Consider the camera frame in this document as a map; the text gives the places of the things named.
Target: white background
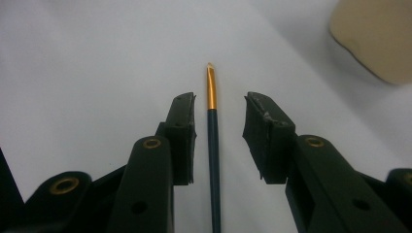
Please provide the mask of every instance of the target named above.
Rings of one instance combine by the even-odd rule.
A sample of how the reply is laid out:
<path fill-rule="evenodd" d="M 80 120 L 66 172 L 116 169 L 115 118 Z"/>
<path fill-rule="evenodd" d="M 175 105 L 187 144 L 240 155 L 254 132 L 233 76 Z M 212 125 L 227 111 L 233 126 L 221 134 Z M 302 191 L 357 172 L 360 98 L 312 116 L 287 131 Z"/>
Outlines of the white background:
<path fill-rule="evenodd" d="M 196 95 L 194 184 L 176 232 L 211 232 L 206 65 L 216 67 L 223 232 L 296 232 L 284 185 L 266 185 L 242 138 L 248 91 L 297 134 L 329 139 L 384 180 L 412 167 L 412 86 L 381 82 L 332 39 L 337 0 L 0 2 L 0 146 L 26 200 L 65 171 L 127 162 L 172 99 Z"/>

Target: screw hole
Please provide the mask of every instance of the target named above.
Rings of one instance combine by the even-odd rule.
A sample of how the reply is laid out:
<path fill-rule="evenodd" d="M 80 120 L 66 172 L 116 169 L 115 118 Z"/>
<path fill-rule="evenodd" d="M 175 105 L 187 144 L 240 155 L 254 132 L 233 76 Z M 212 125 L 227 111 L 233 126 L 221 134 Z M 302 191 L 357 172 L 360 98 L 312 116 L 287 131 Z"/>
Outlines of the screw hole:
<path fill-rule="evenodd" d="M 146 202 L 143 202 L 143 201 L 136 202 L 131 206 L 131 212 L 136 216 L 141 215 L 147 209 L 148 209 L 148 204 Z"/>
<path fill-rule="evenodd" d="M 360 210 L 363 211 L 369 211 L 370 210 L 370 206 L 369 203 L 361 200 L 361 199 L 354 199 L 352 200 L 352 204 L 354 204 L 354 206 Z"/>
<path fill-rule="evenodd" d="M 143 143 L 143 147 L 146 149 L 155 149 L 160 146 L 161 141 L 159 139 L 148 139 Z"/>
<path fill-rule="evenodd" d="M 313 148 L 321 148 L 325 145 L 324 141 L 318 138 L 306 138 L 305 141 L 307 144 L 309 144 L 309 146 Z"/>
<path fill-rule="evenodd" d="M 62 178 L 54 182 L 49 192 L 53 195 L 61 195 L 71 192 L 79 185 L 79 179 L 75 177 Z"/>

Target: beige object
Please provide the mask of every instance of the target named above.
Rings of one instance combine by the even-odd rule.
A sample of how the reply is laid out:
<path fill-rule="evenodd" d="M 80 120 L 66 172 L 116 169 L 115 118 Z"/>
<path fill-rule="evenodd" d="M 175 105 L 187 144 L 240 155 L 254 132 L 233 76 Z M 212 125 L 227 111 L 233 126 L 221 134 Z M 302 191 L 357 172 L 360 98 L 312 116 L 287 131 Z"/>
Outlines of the beige object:
<path fill-rule="evenodd" d="M 340 0 L 330 32 L 379 78 L 412 83 L 412 0 Z"/>

